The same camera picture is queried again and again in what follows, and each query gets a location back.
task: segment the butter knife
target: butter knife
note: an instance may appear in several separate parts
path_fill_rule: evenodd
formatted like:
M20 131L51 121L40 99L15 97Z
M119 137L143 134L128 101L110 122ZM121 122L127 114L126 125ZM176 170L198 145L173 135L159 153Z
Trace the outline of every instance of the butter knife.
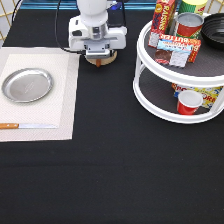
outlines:
M52 129L57 128L57 126L52 124L13 124L5 123L0 124L0 129Z

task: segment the black tablecloth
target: black tablecloth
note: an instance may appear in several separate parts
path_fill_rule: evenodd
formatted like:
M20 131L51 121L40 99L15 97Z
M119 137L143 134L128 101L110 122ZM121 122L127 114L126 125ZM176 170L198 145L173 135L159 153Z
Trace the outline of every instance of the black tablecloth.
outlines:
M5 47L56 47L53 10L20 10ZM67 45L75 11L60 11ZM127 47L100 69L80 58L73 139L0 143L1 224L224 223L224 113L171 123L135 98L136 41L152 18L127 11Z

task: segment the white robot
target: white robot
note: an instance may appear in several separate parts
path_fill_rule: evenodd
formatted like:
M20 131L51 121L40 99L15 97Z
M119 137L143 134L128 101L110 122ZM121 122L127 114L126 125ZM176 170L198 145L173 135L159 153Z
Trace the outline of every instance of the white robot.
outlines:
M85 50L87 60L101 60L112 57L114 50L126 47L127 28L108 28L107 25L107 9L114 4L117 2L77 0L80 16L72 18L69 22L70 50Z

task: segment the canned food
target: canned food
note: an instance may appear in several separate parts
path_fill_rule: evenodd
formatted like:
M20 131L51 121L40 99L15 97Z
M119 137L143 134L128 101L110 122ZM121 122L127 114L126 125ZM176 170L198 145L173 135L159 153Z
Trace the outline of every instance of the canned food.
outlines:
M208 0L182 0L178 14L192 12L203 15Z
M174 36L198 39L204 18L198 14L185 12L177 16Z

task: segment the black cable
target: black cable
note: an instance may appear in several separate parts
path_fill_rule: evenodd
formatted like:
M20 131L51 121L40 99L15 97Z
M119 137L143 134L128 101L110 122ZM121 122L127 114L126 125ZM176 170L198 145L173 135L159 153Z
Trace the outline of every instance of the black cable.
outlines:
M123 23L124 26L126 27L126 15L125 15L125 8L124 8L124 0L122 0L122 14L123 14Z
M17 9L17 7L18 7L18 5L19 5L19 3L20 3L21 1L22 1L22 0L19 0L19 1L17 2L16 6L15 6L15 8L14 8L14 10L13 10L13 13L12 13L12 24L13 24L13 22L14 22L14 16L15 16L16 9Z
M63 51L69 52L69 53L76 53L76 54L85 54L85 51L70 51L65 49L64 47L61 46L61 44L58 42L58 31L57 31L57 25L58 25L58 12L59 12L59 7L61 4L61 0L58 1L57 5L57 10L56 10L56 16L55 16L55 40L58 45Z

